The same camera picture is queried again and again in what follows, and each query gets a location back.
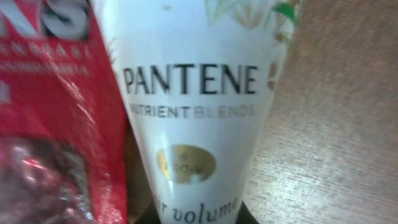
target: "green leaf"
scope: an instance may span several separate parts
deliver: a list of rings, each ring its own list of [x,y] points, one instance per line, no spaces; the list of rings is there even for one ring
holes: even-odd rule
[[[293,24],[296,23],[295,11],[291,4],[282,2],[282,3],[275,5],[272,8],[272,10],[286,16],[287,18],[290,19],[290,21],[292,21]]]

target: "wooden table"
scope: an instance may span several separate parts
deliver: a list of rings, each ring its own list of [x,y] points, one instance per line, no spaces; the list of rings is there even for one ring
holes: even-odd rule
[[[307,0],[300,23],[246,203],[260,223],[398,223],[398,1]]]

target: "dried cranberry bag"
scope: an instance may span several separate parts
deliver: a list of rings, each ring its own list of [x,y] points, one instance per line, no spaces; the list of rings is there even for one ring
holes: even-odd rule
[[[88,1],[0,1],[0,223],[127,223],[124,128]]]

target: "gold oval logo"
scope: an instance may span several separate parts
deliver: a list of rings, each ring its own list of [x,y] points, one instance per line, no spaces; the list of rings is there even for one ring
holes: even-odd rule
[[[157,165],[163,175],[179,184],[195,184],[208,179],[216,170],[210,152],[188,145],[175,145],[157,153]]]

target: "white tube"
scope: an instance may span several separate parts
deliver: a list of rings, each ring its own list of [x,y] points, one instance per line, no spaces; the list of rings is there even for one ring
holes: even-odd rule
[[[105,39],[161,222],[235,223],[300,1],[112,2]]]

